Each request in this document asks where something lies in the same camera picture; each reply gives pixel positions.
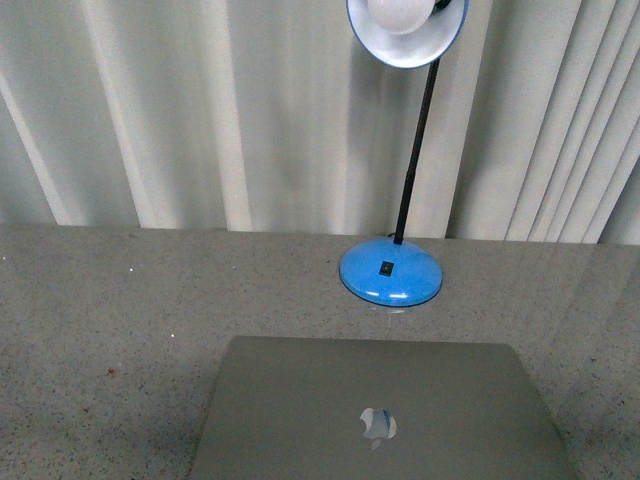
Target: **light bulb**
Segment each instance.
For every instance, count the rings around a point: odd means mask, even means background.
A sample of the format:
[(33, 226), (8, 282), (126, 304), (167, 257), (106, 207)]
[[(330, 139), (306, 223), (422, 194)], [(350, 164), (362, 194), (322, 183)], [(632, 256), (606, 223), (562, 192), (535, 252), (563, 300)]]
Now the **light bulb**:
[(369, 13), (378, 25), (394, 35), (420, 28), (433, 11), (436, 0), (367, 0)]

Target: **lamp switch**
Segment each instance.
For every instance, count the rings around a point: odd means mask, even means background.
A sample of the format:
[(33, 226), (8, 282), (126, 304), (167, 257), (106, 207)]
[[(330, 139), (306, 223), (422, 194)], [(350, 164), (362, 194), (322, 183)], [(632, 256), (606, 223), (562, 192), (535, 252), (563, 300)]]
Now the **lamp switch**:
[(392, 271), (393, 271), (393, 263), (383, 261), (382, 265), (380, 266), (380, 272), (379, 272), (380, 275), (390, 277)]

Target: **black lamp arm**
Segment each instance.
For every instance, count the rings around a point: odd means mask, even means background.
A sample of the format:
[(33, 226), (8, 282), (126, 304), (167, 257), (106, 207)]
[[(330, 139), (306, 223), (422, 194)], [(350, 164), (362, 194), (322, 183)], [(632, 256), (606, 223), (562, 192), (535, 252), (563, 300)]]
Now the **black lamp arm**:
[(427, 77), (427, 84), (424, 88), (424, 96), (422, 97), (420, 117), (418, 118), (416, 136), (413, 140), (413, 150), (411, 151), (409, 168), (407, 169), (407, 175), (404, 180), (404, 190), (402, 191), (402, 201), (400, 202), (400, 212), (398, 213), (398, 224), (396, 225), (396, 233), (393, 239), (393, 243), (396, 245), (402, 245), (402, 241), (404, 240), (404, 229), (407, 225), (407, 216), (409, 215), (409, 204), (411, 203), (413, 182), (416, 178), (416, 168), (418, 166), (418, 158), (420, 157), (420, 148), (422, 147), (424, 129), (427, 125), (429, 107), (431, 106), (431, 98), (433, 97), (433, 89), (436, 85), (436, 75), (438, 74), (439, 66), (440, 59), (438, 58), (429, 67), (429, 76)]

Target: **desk lamp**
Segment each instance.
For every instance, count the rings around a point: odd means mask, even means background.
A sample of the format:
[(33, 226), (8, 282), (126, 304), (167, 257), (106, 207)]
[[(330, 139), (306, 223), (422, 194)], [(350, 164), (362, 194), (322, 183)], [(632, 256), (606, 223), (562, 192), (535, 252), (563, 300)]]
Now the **desk lamp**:
[(404, 230), (440, 57), (458, 37), (468, 9), (469, 0), (347, 0), (351, 28), (371, 55), (396, 68), (430, 64), (393, 238), (356, 245), (340, 261), (345, 286), (378, 305), (418, 305), (442, 285), (438, 262), (405, 241)]

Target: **lamp shade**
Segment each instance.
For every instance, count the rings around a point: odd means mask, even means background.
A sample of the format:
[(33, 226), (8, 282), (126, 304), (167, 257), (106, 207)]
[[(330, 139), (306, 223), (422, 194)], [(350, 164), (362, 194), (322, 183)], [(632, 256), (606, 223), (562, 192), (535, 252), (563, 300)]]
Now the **lamp shade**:
[(455, 42), (469, 9), (469, 0), (436, 5), (417, 30), (397, 35), (382, 28), (369, 11), (367, 0), (347, 0), (347, 12), (356, 37), (371, 55), (396, 68), (418, 68), (440, 58)]

